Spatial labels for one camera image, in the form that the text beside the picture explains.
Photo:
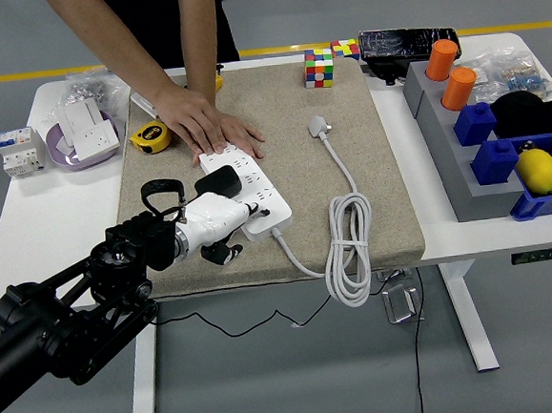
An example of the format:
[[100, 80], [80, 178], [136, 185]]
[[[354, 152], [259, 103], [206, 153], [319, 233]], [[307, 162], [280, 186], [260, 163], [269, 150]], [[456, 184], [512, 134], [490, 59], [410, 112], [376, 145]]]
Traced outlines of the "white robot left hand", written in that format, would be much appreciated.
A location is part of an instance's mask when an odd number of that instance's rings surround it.
[[184, 210], [183, 218], [174, 222], [174, 259], [185, 260], [199, 249], [215, 265], [227, 265], [242, 252], [241, 245], [228, 244], [234, 231], [249, 219], [270, 214], [255, 202], [237, 202], [216, 193], [203, 193]]

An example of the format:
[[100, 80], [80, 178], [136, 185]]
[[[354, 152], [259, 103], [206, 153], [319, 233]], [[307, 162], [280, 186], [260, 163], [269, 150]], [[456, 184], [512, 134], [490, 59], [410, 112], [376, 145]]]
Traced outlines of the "person's left hand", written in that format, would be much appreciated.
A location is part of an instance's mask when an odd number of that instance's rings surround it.
[[184, 125], [197, 155], [220, 154], [231, 143], [255, 159], [263, 157], [260, 144], [265, 137], [253, 125], [237, 116], [217, 109], [208, 113], [199, 111], [192, 117], [187, 117]]

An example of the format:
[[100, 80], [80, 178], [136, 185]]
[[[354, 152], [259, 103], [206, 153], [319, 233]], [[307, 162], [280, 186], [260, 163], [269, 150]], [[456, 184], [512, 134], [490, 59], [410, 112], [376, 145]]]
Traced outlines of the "person's right hand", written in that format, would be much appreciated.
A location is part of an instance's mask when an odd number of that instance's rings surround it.
[[218, 114], [202, 93], [185, 90], [165, 77], [149, 99], [159, 118], [195, 155], [222, 151], [226, 140]]

